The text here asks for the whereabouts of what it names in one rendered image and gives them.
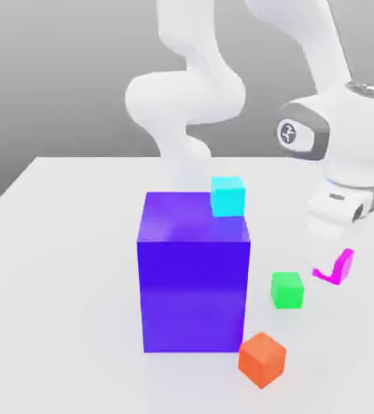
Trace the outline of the small cyan cube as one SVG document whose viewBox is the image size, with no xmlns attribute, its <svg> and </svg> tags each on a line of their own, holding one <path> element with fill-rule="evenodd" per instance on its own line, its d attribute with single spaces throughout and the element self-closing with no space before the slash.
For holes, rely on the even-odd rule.
<svg viewBox="0 0 374 414">
<path fill-rule="evenodd" d="M 245 202 L 246 189 L 241 177 L 212 177 L 210 205 L 215 217 L 243 217 Z"/>
</svg>

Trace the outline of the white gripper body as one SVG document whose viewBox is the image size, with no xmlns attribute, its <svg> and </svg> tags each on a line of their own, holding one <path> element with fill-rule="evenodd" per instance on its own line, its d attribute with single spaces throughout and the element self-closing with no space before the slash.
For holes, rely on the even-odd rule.
<svg viewBox="0 0 374 414">
<path fill-rule="evenodd" d="M 346 194 L 318 188 L 309 199 L 305 230 L 307 262 L 320 272 L 333 272 L 334 262 L 348 246 L 347 233 L 355 209 Z"/>
</svg>

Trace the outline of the small magenta cube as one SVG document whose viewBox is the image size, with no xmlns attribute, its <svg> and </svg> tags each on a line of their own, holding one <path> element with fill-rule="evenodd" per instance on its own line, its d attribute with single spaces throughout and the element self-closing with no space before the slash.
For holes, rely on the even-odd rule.
<svg viewBox="0 0 374 414">
<path fill-rule="evenodd" d="M 317 268 L 313 269 L 312 275 L 322 281 L 327 281 L 332 285 L 341 285 L 351 270 L 354 254 L 354 250 L 349 248 L 345 249 L 334 262 L 334 267 L 330 276 L 325 275 Z"/>
</svg>

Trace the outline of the small orange cube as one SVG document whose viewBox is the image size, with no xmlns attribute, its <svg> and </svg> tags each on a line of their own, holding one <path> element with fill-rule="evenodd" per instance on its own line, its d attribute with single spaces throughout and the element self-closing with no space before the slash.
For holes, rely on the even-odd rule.
<svg viewBox="0 0 374 414">
<path fill-rule="evenodd" d="M 259 389 L 263 389 L 283 372 L 287 349 L 265 332 L 241 344 L 238 369 Z"/>
</svg>

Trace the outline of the small green cube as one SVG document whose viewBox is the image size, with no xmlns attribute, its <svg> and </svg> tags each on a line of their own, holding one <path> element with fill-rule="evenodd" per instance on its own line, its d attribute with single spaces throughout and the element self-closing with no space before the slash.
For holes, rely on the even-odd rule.
<svg viewBox="0 0 374 414">
<path fill-rule="evenodd" d="M 274 272 L 271 276 L 271 298 L 276 309 L 300 309 L 305 287 L 298 272 Z"/>
</svg>

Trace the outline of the large purple box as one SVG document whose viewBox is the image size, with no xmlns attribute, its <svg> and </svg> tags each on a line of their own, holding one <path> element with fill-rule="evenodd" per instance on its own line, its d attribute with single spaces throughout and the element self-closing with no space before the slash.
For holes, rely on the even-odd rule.
<svg viewBox="0 0 374 414">
<path fill-rule="evenodd" d="M 242 343 L 250 235 L 217 218 L 207 192 L 147 192 L 137 236 L 147 353 L 235 353 Z"/>
</svg>

